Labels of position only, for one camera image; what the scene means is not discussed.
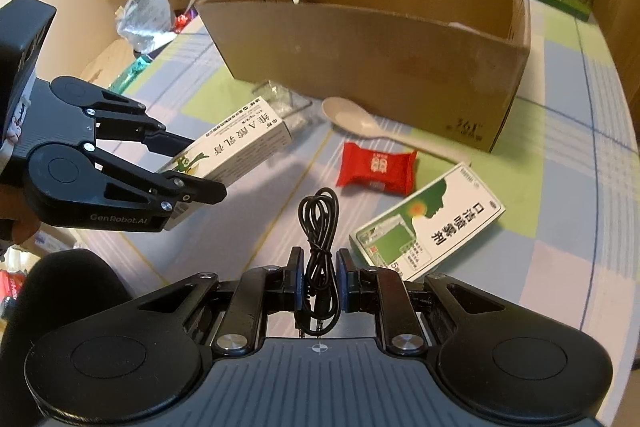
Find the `plaid tablecloth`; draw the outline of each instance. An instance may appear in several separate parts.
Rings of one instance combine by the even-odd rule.
[[[609,351],[614,380],[598,418],[610,424],[638,343],[640,168],[636,136],[618,75],[597,26],[531,1],[527,70],[491,154],[467,148],[473,169],[506,206],[498,223],[445,260],[440,270],[589,333]],[[126,92],[172,132],[203,134],[251,99],[196,20]],[[380,119],[385,128],[422,134]],[[82,232],[87,245],[141,294],[199,271],[237,278],[245,269],[284,264],[306,246],[297,223],[302,197],[334,186],[342,143],[390,152],[385,139],[360,140],[322,121],[235,183],[222,203],[159,234]],[[140,144],[105,149],[156,169],[165,158]],[[417,187],[450,168],[420,155]],[[338,190],[334,248],[398,198],[364,188]],[[337,334],[371,334],[368,317],[341,319]],[[288,315],[270,321],[292,333]]]

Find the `black cable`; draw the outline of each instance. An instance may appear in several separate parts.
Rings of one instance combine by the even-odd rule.
[[[298,328],[313,337],[331,331],[340,318],[338,281],[335,276],[331,248],[338,227],[338,196],[330,188],[321,188],[307,196],[298,206],[298,219],[309,241],[310,257],[303,280],[302,309],[296,314]],[[309,297],[316,297],[311,309]],[[318,329],[310,328],[310,319],[318,321]],[[321,323],[331,319],[329,325]]]

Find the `crumpled plastic bag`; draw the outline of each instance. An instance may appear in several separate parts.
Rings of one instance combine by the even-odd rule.
[[[116,31],[133,49],[148,54],[175,39],[168,0],[128,0],[116,12]]]

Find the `black pants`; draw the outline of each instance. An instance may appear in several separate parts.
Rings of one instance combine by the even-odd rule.
[[[24,359],[44,334],[130,299],[115,272],[88,250],[54,253],[27,276],[0,344],[0,426],[42,420],[24,380]]]

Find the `spoon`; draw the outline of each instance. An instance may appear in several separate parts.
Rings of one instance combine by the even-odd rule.
[[[465,153],[422,138],[382,129],[367,111],[346,98],[332,96],[324,99],[322,112],[338,127],[363,138],[388,138],[452,163],[471,165],[471,161]]]

